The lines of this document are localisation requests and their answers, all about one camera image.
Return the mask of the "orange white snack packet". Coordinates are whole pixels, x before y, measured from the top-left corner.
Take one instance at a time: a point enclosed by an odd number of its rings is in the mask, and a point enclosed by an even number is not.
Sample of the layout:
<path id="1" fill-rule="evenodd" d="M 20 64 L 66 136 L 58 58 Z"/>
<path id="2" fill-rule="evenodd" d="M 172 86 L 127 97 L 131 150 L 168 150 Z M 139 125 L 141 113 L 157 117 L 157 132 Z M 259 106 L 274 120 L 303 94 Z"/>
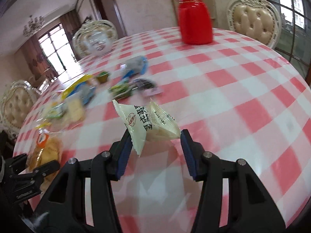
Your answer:
<path id="1" fill-rule="evenodd" d="M 51 122 L 43 122 L 36 126 L 36 133 L 27 157 L 28 173 L 53 160 L 58 163 L 62 159 L 62 133 L 56 130 Z"/>

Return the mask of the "yellow snack bag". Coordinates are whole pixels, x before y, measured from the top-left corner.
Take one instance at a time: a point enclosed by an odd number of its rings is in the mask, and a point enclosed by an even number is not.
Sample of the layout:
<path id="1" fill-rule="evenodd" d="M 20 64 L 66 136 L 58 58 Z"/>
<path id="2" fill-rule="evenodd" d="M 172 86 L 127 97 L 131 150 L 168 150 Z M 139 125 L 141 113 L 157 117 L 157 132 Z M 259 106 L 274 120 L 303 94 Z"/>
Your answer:
<path id="1" fill-rule="evenodd" d="M 71 84 L 69 87 L 67 87 L 64 91 L 61 93 L 61 100 L 65 100 L 74 90 L 75 88 L 86 81 L 89 81 L 93 78 L 93 75 L 91 74 L 85 74 L 81 78 L 79 78 L 77 81 L 75 81 L 73 84 Z"/>

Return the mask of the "blue monkey snack bag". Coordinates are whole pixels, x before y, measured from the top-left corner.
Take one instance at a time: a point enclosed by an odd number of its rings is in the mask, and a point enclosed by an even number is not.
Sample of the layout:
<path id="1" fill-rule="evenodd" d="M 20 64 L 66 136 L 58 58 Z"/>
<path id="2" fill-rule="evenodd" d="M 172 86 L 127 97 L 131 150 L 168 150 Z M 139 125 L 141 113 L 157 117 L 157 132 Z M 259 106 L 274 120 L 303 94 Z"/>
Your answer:
<path id="1" fill-rule="evenodd" d="M 89 85 L 87 82 L 79 84 L 75 90 L 68 96 L 79 95 L 82 104 L 86 105 L 92 99 L 95 94 L 96 87 Z"/>

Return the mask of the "green pea snack packet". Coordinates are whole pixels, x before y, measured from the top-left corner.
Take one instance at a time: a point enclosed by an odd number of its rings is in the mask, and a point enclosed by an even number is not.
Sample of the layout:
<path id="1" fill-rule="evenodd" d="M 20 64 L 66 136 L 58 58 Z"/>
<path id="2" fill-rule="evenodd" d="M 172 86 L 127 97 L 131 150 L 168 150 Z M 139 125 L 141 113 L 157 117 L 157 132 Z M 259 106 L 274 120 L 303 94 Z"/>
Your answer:
<path id="1" fill-rule="evenodd" d="M 96 80 L 100 83 L 100 84 L 104 84 L 108 81 L 110 73 L 109 72 L 100 72 L 98 75 L 96 75 Z"/>

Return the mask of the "white triangular snack packet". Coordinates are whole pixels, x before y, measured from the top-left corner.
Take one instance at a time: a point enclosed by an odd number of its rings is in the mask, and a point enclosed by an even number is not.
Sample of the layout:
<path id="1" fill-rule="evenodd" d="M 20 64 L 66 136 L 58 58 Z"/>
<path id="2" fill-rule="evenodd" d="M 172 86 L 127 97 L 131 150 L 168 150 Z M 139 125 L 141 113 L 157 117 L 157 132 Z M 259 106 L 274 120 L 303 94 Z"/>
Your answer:
<path id="1" fill-rule="evenodd" d="M 176 120 L 155 101 L 146 106 L 120 104 L 112 100 L 115 111 L 127 127 L 133 148 L 141 155 L 145 142 L 174 140 L 180 138 Z"/>

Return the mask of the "small blue clear packet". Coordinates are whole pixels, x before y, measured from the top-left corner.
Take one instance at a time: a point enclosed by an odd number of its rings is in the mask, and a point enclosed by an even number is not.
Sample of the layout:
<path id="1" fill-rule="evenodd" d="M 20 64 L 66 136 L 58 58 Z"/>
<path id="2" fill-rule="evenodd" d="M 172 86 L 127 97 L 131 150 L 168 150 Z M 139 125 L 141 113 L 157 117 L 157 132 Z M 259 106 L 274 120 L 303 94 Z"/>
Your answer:
<path id="1" fill-rule="evenodd" d="M 143 75 L 148 68 L 148 59 L 145 56 L 136 56 L 120 65 L 121 79 L 135 75 Z"/>

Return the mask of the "green ginkgo snack packet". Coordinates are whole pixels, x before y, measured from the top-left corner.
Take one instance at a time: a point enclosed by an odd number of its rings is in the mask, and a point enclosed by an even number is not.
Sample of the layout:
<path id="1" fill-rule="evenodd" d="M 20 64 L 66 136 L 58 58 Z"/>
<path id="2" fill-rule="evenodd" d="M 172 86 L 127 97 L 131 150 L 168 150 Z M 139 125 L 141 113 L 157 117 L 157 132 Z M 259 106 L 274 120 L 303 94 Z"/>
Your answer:
<path id="1" fill-rule="evenodd" d="M 66 114 L 66 106 L 64 103 L 50 104 L 43 108 L 41 118 L 43 119 L 60 119 Z"/>

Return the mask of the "clear wrapped cracker pack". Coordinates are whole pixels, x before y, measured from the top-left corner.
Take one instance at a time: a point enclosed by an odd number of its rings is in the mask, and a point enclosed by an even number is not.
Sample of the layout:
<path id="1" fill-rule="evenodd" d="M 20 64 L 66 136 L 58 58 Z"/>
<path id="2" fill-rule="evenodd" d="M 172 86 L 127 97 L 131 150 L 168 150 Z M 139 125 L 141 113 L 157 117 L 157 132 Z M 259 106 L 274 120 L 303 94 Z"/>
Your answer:
<path id="1" fill-rule="evenodd" d="M 62 117 L 64 128 L 72 128 L 83 122 L 85 118 L 85 108 L 80 94 L 75 93 L 63 101 L 65 114 Z"/>

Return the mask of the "cream tufted chair left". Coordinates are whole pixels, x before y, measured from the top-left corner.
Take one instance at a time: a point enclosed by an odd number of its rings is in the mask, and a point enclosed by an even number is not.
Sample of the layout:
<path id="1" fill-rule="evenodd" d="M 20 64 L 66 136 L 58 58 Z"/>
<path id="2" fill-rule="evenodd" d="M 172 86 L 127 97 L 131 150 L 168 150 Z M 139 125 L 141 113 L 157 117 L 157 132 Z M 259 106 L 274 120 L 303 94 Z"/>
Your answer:
<path id="1" fill-rule="evenodd" d="M 39 91 L 23 80 L 14 81 L 4 93 L 1 99 L 1 125 L 10 137 L 17 137 L 39 96 Z"/>

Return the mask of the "cream tufted chair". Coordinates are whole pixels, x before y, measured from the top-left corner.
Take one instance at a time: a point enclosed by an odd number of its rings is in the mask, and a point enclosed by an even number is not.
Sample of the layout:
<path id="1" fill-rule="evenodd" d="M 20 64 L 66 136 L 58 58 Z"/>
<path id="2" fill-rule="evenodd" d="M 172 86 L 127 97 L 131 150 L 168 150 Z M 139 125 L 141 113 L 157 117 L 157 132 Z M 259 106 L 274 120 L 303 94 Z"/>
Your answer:
<path id="1" fill-rule="evenodd" d="M 281 16 L 268 0 L 231 0 L 227 5 L 231 31 L 248 36 L 275 48 L 282 29 Z"/>
<path id="2" fill-rule="evenodd" d="M 107 20 L 86 20 L 72 38 L 72 43 L 79 58 L 88 55 L 103 56 L 112 50 L 118 40 L 114 24 Z"/>
<path id="3" fill-rule="evenodd" d="M 1 125 L 10 137 L 17 137 L 39 96 L 39 91 L 23 80 L 14 81 L 4 93 L 1 99 Z"/>

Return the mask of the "window with curtains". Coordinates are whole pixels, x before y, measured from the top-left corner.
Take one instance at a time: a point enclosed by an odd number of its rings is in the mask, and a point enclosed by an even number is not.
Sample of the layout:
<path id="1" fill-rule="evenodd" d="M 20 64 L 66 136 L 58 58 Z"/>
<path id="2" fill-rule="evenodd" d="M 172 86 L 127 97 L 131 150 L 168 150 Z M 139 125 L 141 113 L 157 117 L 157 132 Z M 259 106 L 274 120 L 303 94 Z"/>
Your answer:
<path id="1" fill-rule="evenodd" d="M 59 75 L 75 65 L 76 58 L 62 24 L 53 27 L 38 41 L 43 54 Z"/>

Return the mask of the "dark pink snack packet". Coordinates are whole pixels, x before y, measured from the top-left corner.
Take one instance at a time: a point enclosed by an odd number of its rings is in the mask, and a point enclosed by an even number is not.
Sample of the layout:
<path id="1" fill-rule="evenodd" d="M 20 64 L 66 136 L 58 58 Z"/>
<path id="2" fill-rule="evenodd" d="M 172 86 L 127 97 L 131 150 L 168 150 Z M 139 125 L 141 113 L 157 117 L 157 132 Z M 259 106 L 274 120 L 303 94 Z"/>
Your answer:
<path id="1" fill-rule="evenodd" d="M 149 79 L 136 78 L 132 81 L 134 90 L 137 90 L 143 97 L 153 97 L 162 93 L 162 89 Z"/>

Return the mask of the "white floral teapot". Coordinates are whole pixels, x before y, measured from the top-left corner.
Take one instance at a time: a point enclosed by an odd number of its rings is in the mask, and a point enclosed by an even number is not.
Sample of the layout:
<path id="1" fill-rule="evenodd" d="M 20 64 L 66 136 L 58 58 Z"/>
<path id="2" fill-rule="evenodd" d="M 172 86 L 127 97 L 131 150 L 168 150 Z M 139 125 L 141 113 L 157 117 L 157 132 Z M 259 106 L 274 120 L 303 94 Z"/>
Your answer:
<path id="1" fill-rule="evenodd" d="M 84 38 L 84 44 L 87 47 L 87 50 L 93 56 L 103 56 L 112 50 L 113 40 L 108 36 L 106 31 L 92 31 L 87 33 Z"/>

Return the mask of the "chandelier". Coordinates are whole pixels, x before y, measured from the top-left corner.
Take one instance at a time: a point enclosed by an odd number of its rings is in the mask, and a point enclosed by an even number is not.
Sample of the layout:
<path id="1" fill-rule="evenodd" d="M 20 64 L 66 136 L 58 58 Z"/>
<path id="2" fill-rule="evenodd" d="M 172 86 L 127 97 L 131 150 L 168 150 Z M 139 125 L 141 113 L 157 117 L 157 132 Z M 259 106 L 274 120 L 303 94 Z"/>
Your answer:
<path id="1" fill-rule="evenodd" d="M 28 21 L 28 24 L 24 26 L 23 29 L 23 36 L 24 37 L 31 37 L 35 33 L 37 33 L 39 30 L 43 28 L 45 24 L 45 19 L 43 16 L 40 17 L 33 17 L 30 15 L 30 20 Z"/>

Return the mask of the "red thermos jug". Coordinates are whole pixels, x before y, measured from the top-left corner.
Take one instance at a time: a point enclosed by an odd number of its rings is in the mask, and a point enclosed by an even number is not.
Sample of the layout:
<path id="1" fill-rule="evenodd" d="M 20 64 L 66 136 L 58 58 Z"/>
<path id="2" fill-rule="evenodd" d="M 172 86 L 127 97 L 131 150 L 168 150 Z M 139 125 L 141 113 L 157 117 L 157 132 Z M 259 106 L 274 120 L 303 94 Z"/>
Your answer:
<path id="1" fill-rule="evenodd" d="M 178 11 L 181 38 L 185 44 L 206 45 L 212 43 L 212 23 L 204 3 L 180 3 Z"/>

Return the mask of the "cream tufted chair right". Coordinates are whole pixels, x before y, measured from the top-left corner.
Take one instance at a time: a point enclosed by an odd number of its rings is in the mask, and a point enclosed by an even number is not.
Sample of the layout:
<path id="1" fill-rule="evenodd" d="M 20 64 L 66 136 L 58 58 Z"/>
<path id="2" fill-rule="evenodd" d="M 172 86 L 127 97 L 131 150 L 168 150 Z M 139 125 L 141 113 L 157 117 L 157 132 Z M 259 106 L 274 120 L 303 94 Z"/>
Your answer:
<path id="1" fill-rule="evenodd" d="M 282 29 L 281 16 L 268 0 L 231 0 L 227 5 L 231 31 L 248 36 L 275 48 Z"/>

